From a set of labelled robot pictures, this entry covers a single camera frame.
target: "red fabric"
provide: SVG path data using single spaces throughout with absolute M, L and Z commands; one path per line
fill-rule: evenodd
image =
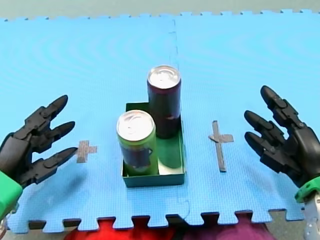
M 99 221 L 98 231 L 73 230 L 64 240 L 171 240 L 175 230 L 172 228 L 148 228 L 146 221 L 137 219 L 133 229 L 113 229 L 112 220 Z

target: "interlocking foam tile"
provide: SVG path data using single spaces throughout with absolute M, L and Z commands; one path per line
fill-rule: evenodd
M 46 221 L 44 232 L 61 232 L 63 220 L 71 219 L 81 220 L 80 230 L 96 230 L 97 219 L 110 217 L 116 218 L 115 228 L 130 228 L 134 216 L 150 216 L 150 227 L 166 226 L 166 215 L 198 225 L 202 213 L 219 213 L 220 224 L 232 224 L 240 211 L 253 211 L 253 222 L 267 222 L 268 211 L 277 209 L 286 209 L 288 220 L 302 219 L 294 201 L 297 188 L 247 146 L 244 133 L 251 128 L 243 114 L 250 109 L 272 117 L 259 93 L 266 84 L 319 134 L 319 112 L 312 112 L 320 98 L 319 14 L 25 19 L 0 22 L 0 101 L 8 116 L 0 137 L 20 128 L 40 105 L 68 94 L 52 127 L 75 120 L 75 129 L 33 159 L 79 141 L 89 141 L 97 153 L 86 163 L 74 157 L 51 178 L 27 187 L 9 218 L 13 232 L 28 232 L 28 221 Z M 148 99 L 147 72 L 160 64 L 182 74 L 185 184 L 127 189 L 116 121 L 125 103 Z M 221 134 L 234 138 L 222 145 L 225 173 L 208 139 L 213 120 Z
M 201 213 L 220 213 L 221 224 L 236 223 L 235 212 L 253 211 L 253 222 L 271 220 L 268 211 L 286 209 L 287 220 L 302 218 L 297 188 L 284 174 L 259 162 L 244 134 L 252 110 L 268 120 L 272 113 L 260 96 L 268 85 L 287 98 L 300 118 L 320 134 L 320 14 L 181 14 L 175 20 L 178 65 L 183 77 L 182 116 L 187 151 L 189 224 Z M 212 121 L 234 142 L 222 145 L 226 172 L 220 173 Z
M 44 232 L 61 232 L 63 220 L 81 219 L 80 230 L 98 228 L 97 218 L 115 217 L 130 228 L 132 216 L 150 216 L 149 226 L 167 226 L 166 215 L 185 218 L 184 186 L 127 189 L 116 121 L 128 102 L 144 102 L 148 70 L 175 64 L 176 37 L 170 17 L 99 17 L 8 21 L 0 25 L 2 138 L 19 129 L 36 108 L 68 94 L 52 126 L 75 120 L 75 129 L 41 154 L 47 158 L 79 141 L 97 146 L 87 163 L 76 157 L 56 175 L 24 190 L 9 218 L 15 233 L 28 221 L 46 221 Z

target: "green can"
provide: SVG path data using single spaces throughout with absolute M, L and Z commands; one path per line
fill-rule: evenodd
M 129 176 L 159 174 L 156 125 L 149 113 L 142 110 L 123 113 L 116 132 Z

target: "aluminum can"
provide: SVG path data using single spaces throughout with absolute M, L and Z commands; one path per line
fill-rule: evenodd
M 149 113 L 131 110 L 123 113 L 116 132 L 129 176 L 157 175 L 156 125 Z
M 152 68 L 147 76 L 147 91 L 157 137 L 172 138 L 181 126 L 179 71 L 168 65 Z

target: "gray tape cross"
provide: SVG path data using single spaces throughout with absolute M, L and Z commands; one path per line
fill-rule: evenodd
M 95 154 L 97 153 L 97 146 L 89 146 L 89 141 L 80 141 L 78 151 L 76 152 L 77 163 L 86 163 L 88 161 L 88 154 Z
M 216 156 L 218 158 L 218 165 L 220 172 L 226 172 L 226 165 L 224 160 L 224 154 L 222 151 L 222 144 L 234 142 L 234 137 L 231 134 L 222 134 L 219 133 L 218 121 L 212 122 L 213 135 L 210 135 L 209 138 L 215 143 Z

